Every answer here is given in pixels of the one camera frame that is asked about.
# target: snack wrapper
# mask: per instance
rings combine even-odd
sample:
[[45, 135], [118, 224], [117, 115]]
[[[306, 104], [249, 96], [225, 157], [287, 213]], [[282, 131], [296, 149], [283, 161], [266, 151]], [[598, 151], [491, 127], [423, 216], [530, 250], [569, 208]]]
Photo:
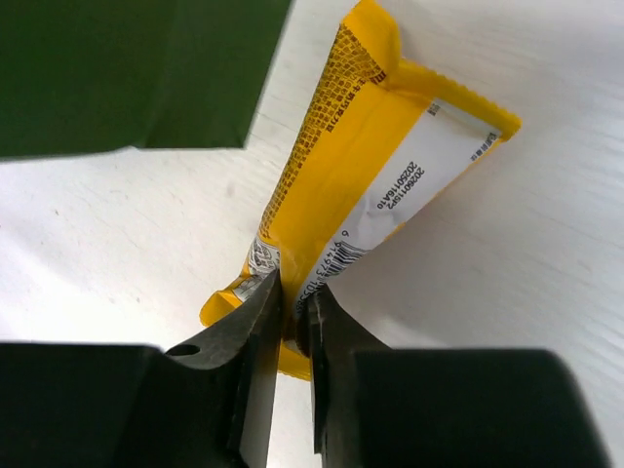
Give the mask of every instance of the snack wrapper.
[[400, 229], [521, 126], [520, 119], [401, 58], [399, 29], [373, 0], [342, 21], [240, 276], [201, 311], [209, 326], [280, 269], [279, 370], [310, 376], [289, 338], [307, 297]]

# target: wood grain texture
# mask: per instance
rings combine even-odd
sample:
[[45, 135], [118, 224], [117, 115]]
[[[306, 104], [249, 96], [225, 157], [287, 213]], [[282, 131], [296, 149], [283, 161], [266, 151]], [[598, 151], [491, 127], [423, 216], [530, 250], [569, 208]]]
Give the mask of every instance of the wood grain texture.
[[[394, 345], [546, 346], [624, 466], [624, 4], [385, 0], [404, 53], [518, 113], [514, 140], [332, 283]], [[245, 151], [0, 166], [0, 338], [170, 346], [233, 278], [352, 2], [297, 0]], [[279, 378], [269, 466], [320, 466]]]

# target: green object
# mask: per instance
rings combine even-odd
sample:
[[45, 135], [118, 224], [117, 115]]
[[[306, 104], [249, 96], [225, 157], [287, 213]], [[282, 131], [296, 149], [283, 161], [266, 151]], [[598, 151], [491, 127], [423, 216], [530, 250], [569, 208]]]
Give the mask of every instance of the green object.
[[290, 0], [2, 0], [0, 159], [244, 144]]

